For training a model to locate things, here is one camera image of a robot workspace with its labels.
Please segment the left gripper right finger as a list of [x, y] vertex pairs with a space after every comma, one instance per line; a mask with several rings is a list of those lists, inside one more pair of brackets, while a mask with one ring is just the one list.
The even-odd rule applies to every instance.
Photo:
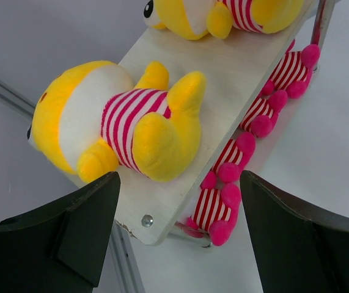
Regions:
[[264, 292], [349, 292], [349, 218], [240, 176], [244, 213]]

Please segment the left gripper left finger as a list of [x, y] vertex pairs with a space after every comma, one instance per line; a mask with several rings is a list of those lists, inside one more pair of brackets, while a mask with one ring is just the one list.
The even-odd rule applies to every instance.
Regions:
[[0, 222], [0, 292], [92, 292], [99, 285], [120, 176], [108, 173]]

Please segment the yellow frog plush front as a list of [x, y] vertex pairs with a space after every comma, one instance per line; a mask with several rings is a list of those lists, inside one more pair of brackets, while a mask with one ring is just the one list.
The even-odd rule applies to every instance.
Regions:
[[175, 84], [157, 61], [138, 82], [107, 60], [61, 73], [41, 95], [28, 142], [54, 166], [85, 183], [120, 166], [171, 181], [200, 146], [200, 108], [207, 79], [192, 71]]

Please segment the pink plush with glasses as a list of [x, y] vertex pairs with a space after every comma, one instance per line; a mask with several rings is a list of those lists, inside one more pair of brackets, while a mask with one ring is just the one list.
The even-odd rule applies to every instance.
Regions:
[[285, 90], [274, 92], [269, 98], [257, 97], [247, 110], [239, 128], [264, 138], [274, 129], [281, 110], [288, 101]]

